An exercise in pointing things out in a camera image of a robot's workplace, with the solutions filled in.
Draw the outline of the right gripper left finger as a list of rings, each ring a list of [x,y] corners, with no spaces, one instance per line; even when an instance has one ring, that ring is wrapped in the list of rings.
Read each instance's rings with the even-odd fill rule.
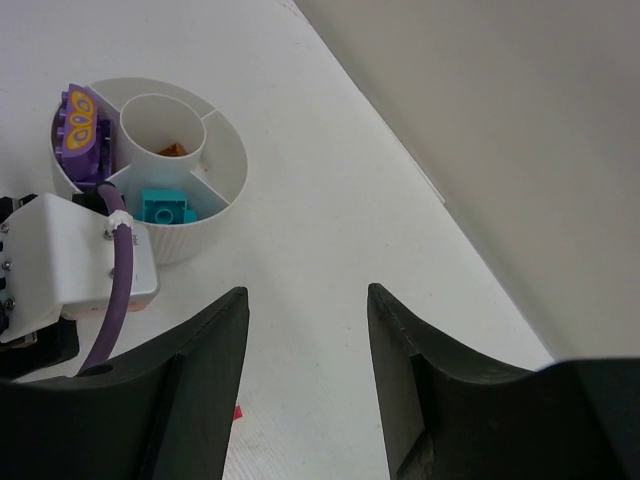
[[[5,479],[219,479],[248,291],[73,377],[1,385]]]

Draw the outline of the brown lego plate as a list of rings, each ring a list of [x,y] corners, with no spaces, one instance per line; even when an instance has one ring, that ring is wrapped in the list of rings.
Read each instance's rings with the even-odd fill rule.
[[[165,157],[183,157],[188,154],[188,151],[181,143],[175,142],[157,151],[156,154]]]

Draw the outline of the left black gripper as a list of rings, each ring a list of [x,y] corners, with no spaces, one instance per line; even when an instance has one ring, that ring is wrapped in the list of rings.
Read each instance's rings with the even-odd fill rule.
[[[22,198],[1,197],[1,254],[4,253],[2,224],[18,208],[37,197],[30,194]],[[9,294],[7,274],[1,256],[1,334],[11,326],[10,313],[15,301]],[[1,379],[16,380],[35,371],[71,360],[79,353],[76,323],[59,320],[38,331],[16,340],[1,341]]]

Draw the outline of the purple butterfly lego brick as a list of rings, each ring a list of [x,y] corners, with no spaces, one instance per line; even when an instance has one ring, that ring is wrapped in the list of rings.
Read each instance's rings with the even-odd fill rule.
[[[69,84],[61,92],[53,150],[57,163],[77,188],[87,190],[112,174],[112,124],[99,113],[97,100],[88,89]]]

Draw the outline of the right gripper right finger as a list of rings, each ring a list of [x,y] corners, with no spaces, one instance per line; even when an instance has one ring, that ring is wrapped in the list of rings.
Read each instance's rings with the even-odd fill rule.
[[[541,370],[484,355],[368,288],[367,319],[394,479],[635,479],[639,362]]]

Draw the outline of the teal square lego brick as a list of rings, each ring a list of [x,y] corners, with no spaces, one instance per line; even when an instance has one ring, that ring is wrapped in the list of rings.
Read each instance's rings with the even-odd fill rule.
[[[182,190],[143,189],[141,207],[134,219],[150,224],[181,225],[198,220]]]

